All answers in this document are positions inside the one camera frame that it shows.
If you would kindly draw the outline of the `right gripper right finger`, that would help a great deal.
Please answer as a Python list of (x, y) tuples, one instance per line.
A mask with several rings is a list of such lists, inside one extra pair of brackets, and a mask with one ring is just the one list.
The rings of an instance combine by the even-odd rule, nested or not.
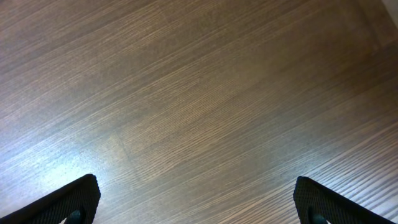
[(394, 224), (304, 176), (297, 177), (293, 199), (304, 224)]

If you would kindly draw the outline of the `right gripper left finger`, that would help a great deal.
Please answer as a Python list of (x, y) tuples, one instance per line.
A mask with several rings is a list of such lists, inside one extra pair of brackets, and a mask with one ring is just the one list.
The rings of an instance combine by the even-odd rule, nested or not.
[(1, 218), (1, 223), (92, 224), (101, 192), (93, 174), (86, 174), (62, 188)]

